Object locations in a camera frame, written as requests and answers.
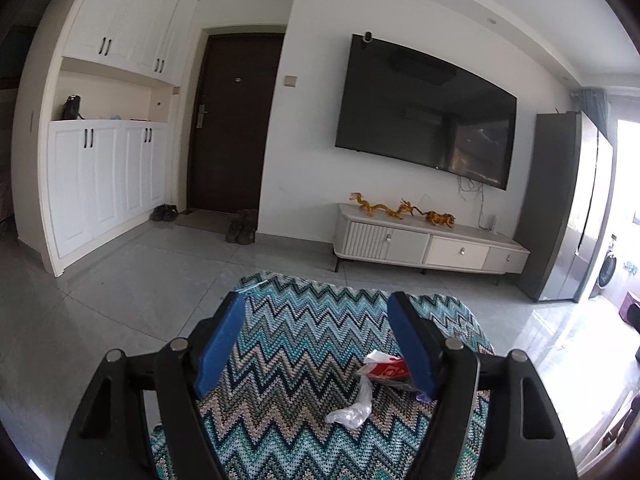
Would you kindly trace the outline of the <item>red white paper wrapper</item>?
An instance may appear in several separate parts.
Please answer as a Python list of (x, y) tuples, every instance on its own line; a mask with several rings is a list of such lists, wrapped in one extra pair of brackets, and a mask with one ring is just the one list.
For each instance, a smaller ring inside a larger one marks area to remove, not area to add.
[(357, 370), (359, 376), (366, 376), (371, 380), (382, 380), (382, 382), (410, 382), (411, 375), (409, 367), (401, 356), (380, 350), (373, 350), (363, 359), (362, 367)]

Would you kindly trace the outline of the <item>black handbag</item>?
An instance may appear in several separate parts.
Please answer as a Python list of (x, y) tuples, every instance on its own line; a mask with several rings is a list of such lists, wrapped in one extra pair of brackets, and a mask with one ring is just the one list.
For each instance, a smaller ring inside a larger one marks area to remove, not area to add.
[(84, 120), (80, 114), (80, 96), (69, 96), (61, 110), (61, 120)]

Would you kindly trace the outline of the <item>wall light switch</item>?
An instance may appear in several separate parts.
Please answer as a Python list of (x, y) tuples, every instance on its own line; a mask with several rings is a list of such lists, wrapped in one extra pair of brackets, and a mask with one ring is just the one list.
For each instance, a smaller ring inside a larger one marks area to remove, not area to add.
[(296, 86), (296, 82), (297, 82), (297, 77), (296, 76), (285, 76), (284, 77), (284, 85), (285, 87), (295, 87)]

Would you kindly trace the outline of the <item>golden dragon figurine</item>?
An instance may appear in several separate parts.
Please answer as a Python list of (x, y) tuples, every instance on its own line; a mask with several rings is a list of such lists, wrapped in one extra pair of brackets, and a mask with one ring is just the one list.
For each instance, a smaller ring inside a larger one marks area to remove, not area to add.
[(358, 204), (359, 208), (363, 210), (369, 217), (372, 217), (377, 211), (382, 211), (388, 216), (401, 220), (405, 214), (413, 215), (416, 211), (416, 206), (408, 200), (401, 200), (396, 208), (390, 208), (383, 203), (372, 204), (366, 200), (360, 192), (352, 192), (349, 194), (349, 200)]

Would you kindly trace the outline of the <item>black wall television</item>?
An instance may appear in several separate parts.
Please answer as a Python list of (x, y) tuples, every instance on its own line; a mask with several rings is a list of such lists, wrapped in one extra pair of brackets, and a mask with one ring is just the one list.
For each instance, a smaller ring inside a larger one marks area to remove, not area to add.
[(364, 44), (363, 35), (350, 44), (336, 146), (506, 188), (516, 97), (433, 55)]

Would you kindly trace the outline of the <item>black shoes by cabinet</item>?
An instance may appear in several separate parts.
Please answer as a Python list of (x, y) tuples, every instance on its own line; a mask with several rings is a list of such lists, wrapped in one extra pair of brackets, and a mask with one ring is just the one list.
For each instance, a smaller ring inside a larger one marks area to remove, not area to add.
[(150, 219), (154, 222), (175, 221), (178, 218), (179, 211), (176, 205), (163, 204), (156, 206), (151, 212)]

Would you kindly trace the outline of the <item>golden tiger figurine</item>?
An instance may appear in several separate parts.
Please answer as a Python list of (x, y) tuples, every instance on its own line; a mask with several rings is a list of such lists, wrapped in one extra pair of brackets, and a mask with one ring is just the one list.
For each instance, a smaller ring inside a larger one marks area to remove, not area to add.
[(454, 222), (456, 222), (456, 218), (452, 214), (440, 214), (437, 211), (427, 211), (424, 218), (432, 226), (446, 226), (449, 229), (452, 229)]

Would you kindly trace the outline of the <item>dark brown entrance door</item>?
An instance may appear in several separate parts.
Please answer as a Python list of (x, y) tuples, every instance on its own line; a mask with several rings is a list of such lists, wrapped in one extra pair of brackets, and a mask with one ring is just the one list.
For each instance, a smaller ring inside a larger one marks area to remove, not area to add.
[(282, 32), (207, 40), (189, 143), (186, 206), (219, 212), (259, 207)]

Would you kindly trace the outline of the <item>zigzag patterned teal blanket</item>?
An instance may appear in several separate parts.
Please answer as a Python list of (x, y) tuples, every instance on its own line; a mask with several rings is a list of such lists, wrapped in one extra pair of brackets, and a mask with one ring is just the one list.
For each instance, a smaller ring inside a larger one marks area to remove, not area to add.
[(394, 356), (387, 292), (272, 272), (243, 276), (245, 320), (219, 382), (198, 404), (231, 479), (401, 479), (434, 412), (375, 385), (357, 429), (328, 415), (353, 404), (372, 351)]

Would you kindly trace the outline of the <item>washing machine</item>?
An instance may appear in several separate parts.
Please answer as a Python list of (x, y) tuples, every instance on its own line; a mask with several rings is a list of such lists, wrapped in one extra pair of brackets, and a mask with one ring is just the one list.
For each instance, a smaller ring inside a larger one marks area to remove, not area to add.
[(608, 284), (612, 282), (617, 266), (617, 257), (614, 252), (616, 240), (616, 235), (612, 234), (608, 250), (606, 251), (602, 266), (600, 267), (600, 271), (597, 276), (596, 284), (594, 284), (593, 290), (590, 294), (590, 298), (599, 296), (600, 293), (608, 287)]

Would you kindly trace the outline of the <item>white TV cabinet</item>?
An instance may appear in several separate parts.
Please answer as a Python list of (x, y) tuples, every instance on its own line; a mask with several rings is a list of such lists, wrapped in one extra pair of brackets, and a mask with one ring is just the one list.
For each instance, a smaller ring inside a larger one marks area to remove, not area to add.
[(433, 226), (418, 217), (369, 217), (356, 205), (338, 206), (333, 252), (338, 260), (421, 270), (520, 274), (529, 251), (502, 234), (472, 226)]

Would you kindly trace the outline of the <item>clear plastic bag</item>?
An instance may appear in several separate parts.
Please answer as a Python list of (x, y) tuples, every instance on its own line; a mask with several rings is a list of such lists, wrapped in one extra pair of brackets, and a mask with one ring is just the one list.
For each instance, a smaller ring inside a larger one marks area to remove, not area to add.
[(329, 425), (342, 425), (348, 430), (359, 429), (372, 412), (372, 391), (370, 379), (367, 376), (361, 376), (356, 401), (347, 408), (327, 414), (324, 420)]

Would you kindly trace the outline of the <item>grey refrigerator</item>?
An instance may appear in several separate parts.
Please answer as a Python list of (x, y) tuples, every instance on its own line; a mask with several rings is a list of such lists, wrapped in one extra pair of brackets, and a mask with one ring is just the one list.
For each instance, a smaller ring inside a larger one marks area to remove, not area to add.
[(529, 250), (516, 281), (534, 301), (578, 300), (596, 260), (613, 148), (582, 112), (540, 114), (514, 238)]

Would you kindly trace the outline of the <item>brown door mat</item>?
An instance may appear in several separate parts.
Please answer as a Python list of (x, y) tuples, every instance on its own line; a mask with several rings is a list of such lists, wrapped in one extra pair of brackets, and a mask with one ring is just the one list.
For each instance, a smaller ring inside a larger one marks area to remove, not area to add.
[(180, 214), (175, 224), (200, 231), (226, 234), (234, 218), (235, 215), (228, 214), (228, 212), (195, 209), (194, 211)]

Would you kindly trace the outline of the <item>white shoe cabinet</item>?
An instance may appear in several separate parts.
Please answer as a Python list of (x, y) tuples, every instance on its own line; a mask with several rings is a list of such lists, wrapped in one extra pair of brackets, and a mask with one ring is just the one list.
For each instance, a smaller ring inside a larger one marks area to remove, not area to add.
[[(53, 275), (168, 200), (172, 109), (195, 0), (50, 0), (14, 108), (20, 241)], [(61, 120), (80, 96), (84, 120)]]

